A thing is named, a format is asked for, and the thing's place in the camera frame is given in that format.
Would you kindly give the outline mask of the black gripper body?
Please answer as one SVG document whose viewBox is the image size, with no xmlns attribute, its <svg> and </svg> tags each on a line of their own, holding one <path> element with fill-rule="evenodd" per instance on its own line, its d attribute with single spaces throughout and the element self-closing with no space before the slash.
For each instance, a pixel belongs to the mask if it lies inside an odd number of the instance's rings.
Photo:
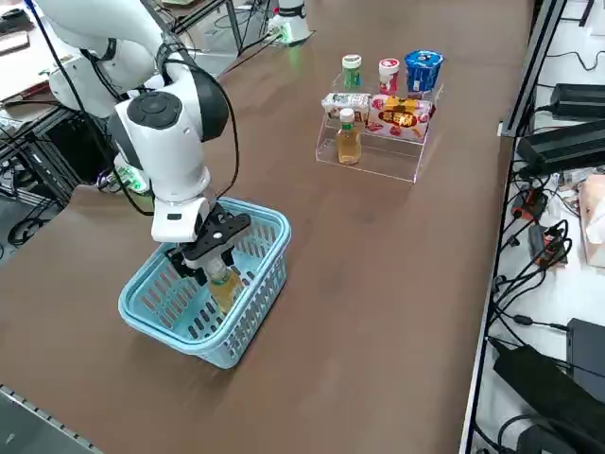
<svg viewBox="0 0 605 454">
<path fill-rule="evenodd" d="M 222 253 L 233 245 L 237 236 L 245 234 L 250 227 L 249 215 L 234 215 L 221 203 L 216 203 L 201 225 L 197 239 L 182 247 L 183 258 L 199 260 L 207 254 Z"/>
</svg>

